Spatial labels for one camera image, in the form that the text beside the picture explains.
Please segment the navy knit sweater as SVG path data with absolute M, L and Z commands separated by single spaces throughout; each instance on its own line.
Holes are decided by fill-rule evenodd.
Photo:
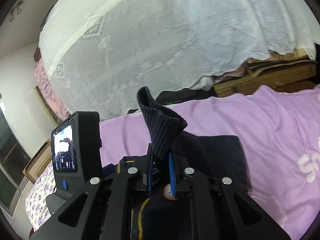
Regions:
M 104 239 L 239 239 L 243 225 L 235 191 L 247 190 L 246 158 L 238 137 L 198 137 L 187 122 L 157 103 L 147 87 L 137 101 L 153 150 L 152 194 L 142 182 L 144 157 L 133 160 L 129 174 L 119 164 L 109 202 Z M 183 194 L 173 198 L 169 153 L 179 156 Z

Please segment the window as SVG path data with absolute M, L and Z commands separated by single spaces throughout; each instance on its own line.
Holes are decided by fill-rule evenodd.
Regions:
M 30 157 L 16 139 L 5 116 L 1 102 L 0 162 L 1 162 L 1 207 L 13 215 L 20 196 L 28 182 L 23 170 Z

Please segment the floral bed sheet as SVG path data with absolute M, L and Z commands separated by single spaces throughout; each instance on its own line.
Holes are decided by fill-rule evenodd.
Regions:
M 55 191 L 54 169 L 50 162 L 25 199 L 25 211 L 34 231 L 37 231 L 51 217 L 46 197 Z

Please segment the pink floral pillow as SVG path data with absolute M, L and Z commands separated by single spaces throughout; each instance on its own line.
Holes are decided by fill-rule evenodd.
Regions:
M 70 112 L 54 92 L 41 58 L 36 63 L 34 74 L 37 82 L 37 89 L 39 90 L 49 113 L 58 124 L 65 121 L 70 116 Z

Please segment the white lace cover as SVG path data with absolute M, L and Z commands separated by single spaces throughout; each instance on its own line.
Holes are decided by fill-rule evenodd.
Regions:
M 303 49 L 319 23 L 304 0 L 58 0 L 39 48 L 71 112 L 104 120 L 137 109 L 137 91 L 204 88 L 247 59 Z

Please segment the purple blanket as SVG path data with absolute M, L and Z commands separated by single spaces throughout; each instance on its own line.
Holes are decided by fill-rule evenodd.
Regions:
M 251 194 L 292 239 L 319 213 L 319 87 L 278 93 L 261 86 L 173 107 L 195 135 L 236 135 L 244 148 Z

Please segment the brown woven mat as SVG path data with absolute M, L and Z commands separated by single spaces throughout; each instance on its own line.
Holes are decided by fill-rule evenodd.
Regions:
M 214 77 L 214 89 L 219 97 L 235 93 L 253 94 L 260 86 L 272 89 L 315 77 L 317 62 L 305 50 L 280 55 L 271 53 L 269 59 L 248 59 L 237 70 Z

